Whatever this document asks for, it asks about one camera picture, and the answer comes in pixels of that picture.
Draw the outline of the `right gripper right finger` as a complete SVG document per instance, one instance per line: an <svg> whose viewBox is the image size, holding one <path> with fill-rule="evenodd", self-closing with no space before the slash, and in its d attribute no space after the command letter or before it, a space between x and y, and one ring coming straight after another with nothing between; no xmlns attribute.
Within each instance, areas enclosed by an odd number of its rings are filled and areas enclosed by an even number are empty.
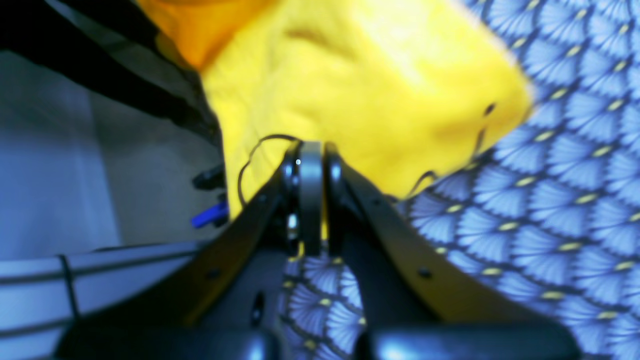
<svg viewBox="0 0 640 360"><path fill-rule="evenodd" d="M559 322L439 254L366 178L324 148L330 255L352 271L366 320L355 360L578 360Z"/></svg>

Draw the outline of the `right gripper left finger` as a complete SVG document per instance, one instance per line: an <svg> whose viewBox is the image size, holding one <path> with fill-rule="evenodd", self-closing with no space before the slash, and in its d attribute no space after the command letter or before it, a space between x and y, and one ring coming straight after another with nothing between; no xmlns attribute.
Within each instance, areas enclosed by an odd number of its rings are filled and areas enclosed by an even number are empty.
<svg viewBox="0 0 640 360"><path fill-rule="evenodd" d="M157 284L76 322L60 360L285 360L283 269L322 253L323 147L295 141L226 230Z"/></svg>

